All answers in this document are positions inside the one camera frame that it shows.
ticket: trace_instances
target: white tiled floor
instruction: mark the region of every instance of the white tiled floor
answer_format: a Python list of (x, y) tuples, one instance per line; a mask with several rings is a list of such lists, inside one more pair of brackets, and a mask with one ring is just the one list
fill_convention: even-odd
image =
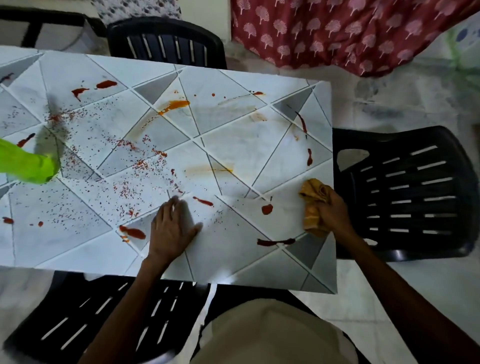
[[(0, 44), (13, 42), (18, 45), (21, 41), (19, 33), (24, 29), (24, 24), (0, 21)], [(68, 50), (106, 54), (105, 41), (98, 40), (95, 44), (90, 33), (86, 34), (88, 38), (81, 37), (78, 44)], [(48, 35), (50, 42), (48, 37), (42, 36), (45, 48), (68, 44), (62, 38), (63, 34), (55, 33), (53, 28), (48, 30)], [(452, 71), (412, 63), (380, 79), (360, 79), (335, 66), (279, 70), (238, 44), (229, 43), (225, 49), (228, 68), (232, 70), (331, 82), (334, 127), (394, 132), (432, 124), (445, 125), (458, 136), (475, 170), (480, 171), (477, 144), (471, 131), (476, 122), (475, 110), (469, 109), (470, 105), (476, 105), (472, 99), (478, 96)], [(391, 117), (374, 118), (373, 115), (378, 116), (378, 110)], [(442, 313), (480, 342), (478, 248), (466, 258), (394, 263), (391, 266)], [(51, 275), (51, 272), (42, 270), (0, 268), (1, 340), (38, 305), (48, 289)], [(337, 277), (337, 295), (294, 294), (320, 317), (344, 330), (372, 364), (415, 363), (358, 265), (353, 261), (338, 261)], [(187, 345), (174, 362), (188, 362), (201, 319), (197, 320)], [(0, 362), (10, 363), (2, 355), (0, 352)]]

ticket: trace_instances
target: right hand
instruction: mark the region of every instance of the right hand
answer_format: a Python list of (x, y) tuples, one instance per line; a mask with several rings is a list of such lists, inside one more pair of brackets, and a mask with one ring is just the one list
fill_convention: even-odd
[(325, 226), (341, 243), (344, 237), (356, 235), (356, 232), (350, 222), (350, 217), (348, 217), (348, 208), (343, 199), (330, 186), (327, 186), (327, 189), (330, 195), (330, 204), (319, 202), (317, 208)]

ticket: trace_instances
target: white tiled table top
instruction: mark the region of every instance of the white tiled table top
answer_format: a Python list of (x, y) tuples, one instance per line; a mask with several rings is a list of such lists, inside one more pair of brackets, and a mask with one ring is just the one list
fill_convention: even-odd
[(204, 227), (164, 278), (336, 292), (335, 241), (302, 231), (297, 194), (308, 178), (333, 185), (328, 82), (0, 47), (4, 76), (0, 137), (35, 133), (24, 149), (61, 170), (43, 185), (0, 175), (0, 217), (14, 220), (0, 265), (135, 276), (178, 195)]

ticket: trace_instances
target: ketchup stain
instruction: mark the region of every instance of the ketchup stain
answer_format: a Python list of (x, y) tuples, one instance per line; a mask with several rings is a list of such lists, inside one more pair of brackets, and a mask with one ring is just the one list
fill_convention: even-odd
[(268, 215), (268, 214), (270, 214), (272, 211), (273, 211), (273, 205), (272, 205), (272, 204), (268, 204), (268, 205), (262, 206), (262, 213), (263, 213), (264, 215)]
[(96, 84), (96, 87), (97, 88), (108, 88), (108, 87), (112, 87), (112, 86), (116, 86), (116, 85), (118, 85), (118, 83), (116, 83), (115, 81), (105, 80), (103, 82), (100, 82), (99, 84)]
[(1, 84), (3, 81), (10, 80), (10, 77), (11, 77), (11, 76), (13, 76), (13, 72), (10, 72), (8, 75), (3, 76), (2, 78), (0, 78), (0, 84)]
[(307, 126), (305, 125), (305, 120), (300, 116), (300, 114), (298, 114), (297, 112), (295, 112), (299, 118), (300, 118), (300, 121), (301, 121), (301, 127), (303, 129), (303, 132), (305, 133), (305, 139), (307, 138)]
[(76, 88), (76, 89), (72, 90), (72, 94), (77, 98), (78, 101), (80, 101), (80, 99), (78, 98), (78, 95), (80, 95), (82, 92), (84, 92), (86, 90), (90, 90), (90, 89), (85, 88), (85, 87)]
[(312, 150), (308, 148), (308, 160), (307, 160), (307, 166), (311, 165), (313, 163), (312, 159)]
[(20, 148), (23, 147), (25, 145), (25, 143), (28, 142), (30, 139), (32, 139), (34, 136), (35, 136), (35, 133), (31, 133), (28, 137), (26, 137), (25, 139), (22, 139), (20, 142), (18, 142), (17, 146), (19, 146)]
[(198, 197), (193, 197), (195, 200), (197, 200), (198, 202), (201, 202), (202, 204), (204, 205), (209, 205), (209, 206), (213, 206), (213, 203), (211, 203), (210, 201), (207, 201), (207, 200), (202, 200)]
[(293, 244), (294, 242), (295, 242), (295, 239), (293, 238), (290, 238), (287, 240), (279, 240), (278, 242), (273, 242), (271, 240), (257, 239), (257, 245), (261, 245), (261, 246), (274, 246), (275, 244), (278, 244), (278, 243), (290, 245), (290, 244)]
[(184, 108), (185, 106), (189, 106), (189, 105), (190, 105), (190, 101), (187, 101), (187, 100), (169, 101), (167, 107), (164, 108), (162, 111), (159, 111), (158, 114), (163, 115), (168, 111), (175, 110), (178, 108)]
[(126, 233), (127, 235), (130, 235), (133, 238), (137, 238), (137, 239), (145, 239), (146, 238), (145, 233), (143, 231), (139, 230), (139, 229), (129, 229), (126, 226), (123, 226), (123, 225), (120, 225), (119, 229), (120, 229), (121, 232), (124, 232), (124, 233)]

